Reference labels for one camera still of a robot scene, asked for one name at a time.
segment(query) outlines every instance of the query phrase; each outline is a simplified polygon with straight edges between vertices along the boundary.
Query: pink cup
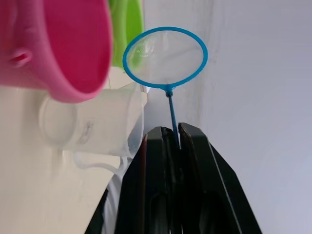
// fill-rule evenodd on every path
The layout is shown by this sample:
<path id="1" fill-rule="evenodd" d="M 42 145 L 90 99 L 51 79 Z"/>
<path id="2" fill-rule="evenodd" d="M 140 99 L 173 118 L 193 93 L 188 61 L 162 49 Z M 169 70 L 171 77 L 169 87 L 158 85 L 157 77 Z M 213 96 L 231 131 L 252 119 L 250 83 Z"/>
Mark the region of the pink cup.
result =
<path id="1" fill-rule="evenodd" d="M 107 0 L 0 0 L 0 84 L 86 101 L 108 78 L 112 48 Z"/>

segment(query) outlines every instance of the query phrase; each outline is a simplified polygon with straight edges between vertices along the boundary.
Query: transparent cup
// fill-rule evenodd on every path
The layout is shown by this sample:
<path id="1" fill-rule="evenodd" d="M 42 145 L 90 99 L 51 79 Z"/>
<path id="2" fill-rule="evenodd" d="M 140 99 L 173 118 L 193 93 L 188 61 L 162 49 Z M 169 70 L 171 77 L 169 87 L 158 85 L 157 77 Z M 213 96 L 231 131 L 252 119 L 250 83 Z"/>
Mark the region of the transparent cup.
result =
<path id="1" fill-rule="evenodd" d="M 136 83 L 121 89 L 103 90 L 96 98 L 79 103 L 61 103 L 46 97 L 39 111 L 43 137 L 53 146 L 70 150 L 81 168 L 103 167 L 113 173 L 127 167 L 143 137 L 143 100 Z M 121 157 L 118 169 L 105 164 L 84 164 L 79 152 Z"/>

